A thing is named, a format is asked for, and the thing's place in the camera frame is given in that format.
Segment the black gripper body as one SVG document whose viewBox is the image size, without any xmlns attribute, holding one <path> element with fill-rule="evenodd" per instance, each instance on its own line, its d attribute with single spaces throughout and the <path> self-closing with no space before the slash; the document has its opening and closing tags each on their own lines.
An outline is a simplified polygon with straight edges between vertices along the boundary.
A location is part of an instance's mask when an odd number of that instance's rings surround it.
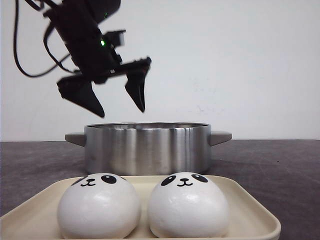
<svg viewBox="0 0 320 240">
<path fill-rule="evenodd" d="M 119 0 L 63 0 L 46 1 L 49 5 L 44 15 L 58 32 L 73 63 L 83 76 L 98 80 L 126 75 L 138 70 L 149 70 L 151 58 L 141 58 L 122 63 L 115 48 L 102 45 L 104 33 L 99 23 L 107 20 L 121 6 Z"/>
</svg>

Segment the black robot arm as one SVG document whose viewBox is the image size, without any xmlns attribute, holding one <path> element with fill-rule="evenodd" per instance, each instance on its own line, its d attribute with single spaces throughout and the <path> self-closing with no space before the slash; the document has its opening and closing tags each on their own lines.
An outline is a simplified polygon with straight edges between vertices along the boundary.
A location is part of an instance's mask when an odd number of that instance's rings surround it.
<svg viewBox="0 0 320 240">
<path fill-rule="evenodd" d="M 57 82 L 62 98 L 103 118 L 105 112 L 97 99 L 92 83 L 104 84 L 107 79 L 125 75 L 125 90 L 141 112 L 145 111 L 145 78 L 151 66 L 146 57 L 122 63 L 116 47 L 123 45 L 124 30 L 102 33 L 99 23 L 109 18 L 121 6 L 119 0 L 64 0 L 48 3 L 43 16 L 50 23 L 43 42 L 56 30 L 78 71 Z"/>
</svg>

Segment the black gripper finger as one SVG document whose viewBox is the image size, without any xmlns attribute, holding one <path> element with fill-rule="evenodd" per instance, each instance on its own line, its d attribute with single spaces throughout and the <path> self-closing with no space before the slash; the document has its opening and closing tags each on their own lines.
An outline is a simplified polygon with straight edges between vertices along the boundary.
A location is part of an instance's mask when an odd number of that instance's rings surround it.
<svg viewBox="0 0 320 240">
<path fill-rule="evenodd" d="M 66 99 L 101 118 L 105 117 L 104 109 L 92 89 L 91 81 L 82 74 L 63 77 L 56 84 L 63 99 Z"/>
<path fill-rule="evenodd" d="M 126 74 L 127 83 L 125 84 L 125 90 L 142 113 L 146 109 L 144 89 L 147 72 L 147 70 L 142 69 Z"/>
</svg>

